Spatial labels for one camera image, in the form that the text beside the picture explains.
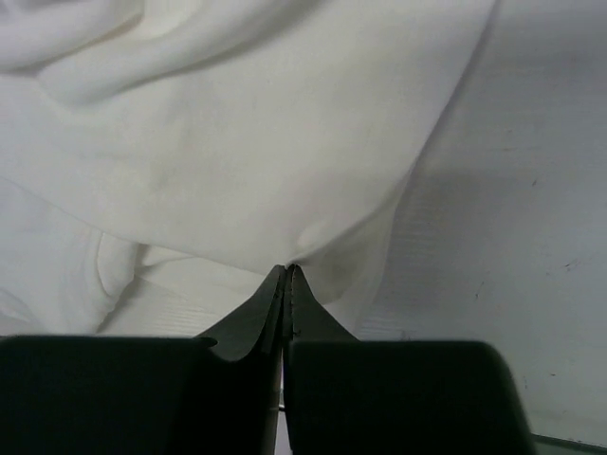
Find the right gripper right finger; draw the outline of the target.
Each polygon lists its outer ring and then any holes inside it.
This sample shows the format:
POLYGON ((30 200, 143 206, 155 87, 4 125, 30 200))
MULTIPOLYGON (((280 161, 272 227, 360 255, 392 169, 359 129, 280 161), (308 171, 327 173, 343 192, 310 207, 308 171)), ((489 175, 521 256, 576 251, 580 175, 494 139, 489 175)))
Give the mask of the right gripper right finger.
POLYGON ((508 366, 479 341, 361 341, 285 285, 285 414, 296 454, 531 454, 508 366))

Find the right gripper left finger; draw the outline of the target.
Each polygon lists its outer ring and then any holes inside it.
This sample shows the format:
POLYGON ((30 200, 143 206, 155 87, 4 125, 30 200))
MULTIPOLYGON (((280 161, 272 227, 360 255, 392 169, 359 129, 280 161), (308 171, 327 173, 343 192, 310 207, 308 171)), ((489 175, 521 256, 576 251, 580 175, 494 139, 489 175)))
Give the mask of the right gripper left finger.
POLYGON ((195 337, 1 342, 5 454, 270 454, 286 271, 195 337))

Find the plain white t shirt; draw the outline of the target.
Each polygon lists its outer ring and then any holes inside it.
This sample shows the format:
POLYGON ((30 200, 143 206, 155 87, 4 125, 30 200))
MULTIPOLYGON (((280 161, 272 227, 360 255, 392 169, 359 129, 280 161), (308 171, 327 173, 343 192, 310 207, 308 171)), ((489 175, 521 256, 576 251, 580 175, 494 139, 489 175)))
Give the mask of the plain white t shirt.
POLYGON ((2 335, 193 335, 277 264, 356 328, 494 10, 3 2, 2 335))

